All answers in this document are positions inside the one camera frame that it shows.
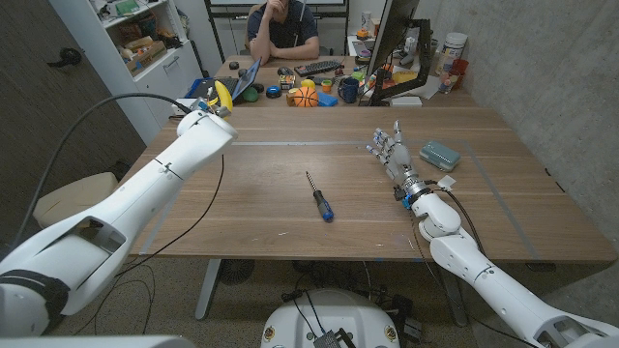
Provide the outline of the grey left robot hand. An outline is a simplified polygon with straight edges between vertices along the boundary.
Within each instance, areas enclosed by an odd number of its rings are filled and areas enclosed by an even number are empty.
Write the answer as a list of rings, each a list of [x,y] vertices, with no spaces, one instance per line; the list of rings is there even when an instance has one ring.
[[[231,114],[231,109],[228,106],[221,104],[218,98],[207,100],[199,97],[191,104],[190,110],[207,111],[223,118],[224,120],[226,120]]]

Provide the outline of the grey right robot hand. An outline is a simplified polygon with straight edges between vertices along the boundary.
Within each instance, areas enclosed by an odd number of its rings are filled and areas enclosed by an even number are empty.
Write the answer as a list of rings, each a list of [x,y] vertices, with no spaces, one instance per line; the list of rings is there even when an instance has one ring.
[[[408,206],[422,195],[431,193],[431,189],[419,178],[410,152],[402,142],[399,120],[394,123],[394,136],[377,128],[373,133],[373,141],[375,146],[368,145],[367,150],[385,167],[388,177],[396,184],[396,201],[402,201]]]

